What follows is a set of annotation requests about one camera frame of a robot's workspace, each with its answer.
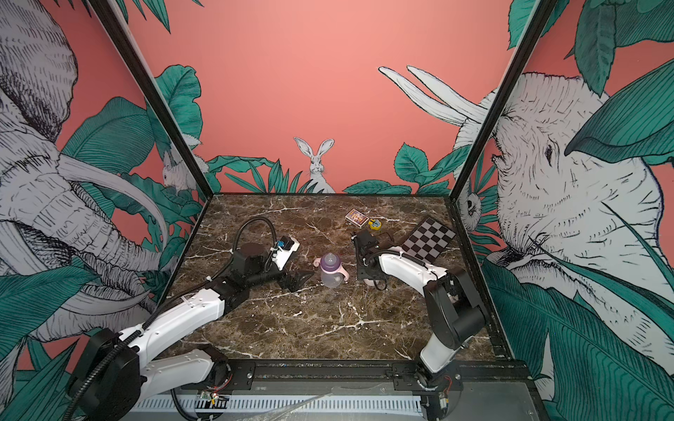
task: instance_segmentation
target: checkerboard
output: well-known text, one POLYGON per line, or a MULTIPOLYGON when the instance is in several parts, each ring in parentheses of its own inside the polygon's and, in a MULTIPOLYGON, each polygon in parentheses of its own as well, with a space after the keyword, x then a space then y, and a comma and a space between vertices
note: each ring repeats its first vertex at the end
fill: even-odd
POLYGON ((405 253, 433 263, 456 234, 433 218, 424 219, 402 243, 405 253))

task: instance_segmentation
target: rabbit ear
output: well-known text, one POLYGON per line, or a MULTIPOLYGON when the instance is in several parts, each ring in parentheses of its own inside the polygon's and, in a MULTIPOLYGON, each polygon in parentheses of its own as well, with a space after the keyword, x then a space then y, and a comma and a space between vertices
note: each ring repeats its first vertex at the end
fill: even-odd
POLYGON ((318 148, 317 156, 321 156, 321 155, 325 154, 330 148, 332 148, 332 146, 334 144, 335 144, 334 139, 328 139, 328 140, 324 141, 323 143, 321 143, 321 147, 318 148))
POLYGON ((299 150, 302 151, 303 154, 306 156, 313 158, 313 150, 311 149, 311 146, 299 137, 294 137, 295 141, 297 142, 297 145, 299 146, 299 150))

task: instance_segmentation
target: clear plastic bottle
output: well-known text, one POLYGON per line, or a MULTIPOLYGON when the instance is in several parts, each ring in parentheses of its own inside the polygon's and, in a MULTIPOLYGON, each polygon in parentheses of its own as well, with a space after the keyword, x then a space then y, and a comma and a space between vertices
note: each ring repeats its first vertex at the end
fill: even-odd
POLYGON ((334 253, 317 257, 313 265, 321 267, 321 282, 328 288, 336 288, 343 281, 348 281, 348 272, 343 268, 342 260, 334 253))

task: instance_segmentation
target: marble tabletop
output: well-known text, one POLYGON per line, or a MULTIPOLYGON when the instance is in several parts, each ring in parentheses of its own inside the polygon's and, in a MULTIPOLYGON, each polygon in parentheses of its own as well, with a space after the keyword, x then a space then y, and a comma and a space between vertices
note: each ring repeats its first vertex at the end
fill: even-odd
MULTIPOLYGON (((415 358, 431 336, 423 297, 392 278, 384 291, 356 280, 350 237, 358 228, 345 215, 357 209, 379 219, 381 231, 402 242, 430 215, 452 227, 440 197, 218 195, 187 250, 168 296, 196 286, 214 275, 230 257, 233 237, 252 216, 266 216, 277 236, 291 235, 300 243, 291 269, 314 270, 313 260, 338 254, 350 279, 335 289, 314 275, 297 293, 276 284, 256 287, 233 312, 204 325, 167 349, 162 357, 213 344, 231 358, 386 359, 415 358)), ((271 243, 268 228, 257 222, 242 235, 245 242, 271 243)), ((438 266, 464 267, 455 238, 435 261, 438 266)), ((476 335, 463 360, 493 360, 486 329, 476 335)))

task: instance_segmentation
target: elephant ear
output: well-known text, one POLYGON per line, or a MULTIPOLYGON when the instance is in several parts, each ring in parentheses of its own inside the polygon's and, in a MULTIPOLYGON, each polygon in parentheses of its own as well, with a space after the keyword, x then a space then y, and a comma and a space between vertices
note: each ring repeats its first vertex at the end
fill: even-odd
POLYGON ((2 1, 0 16, 0 88, 26 122, 54 142, 70 113, 75 55, 39 1, 2 1))

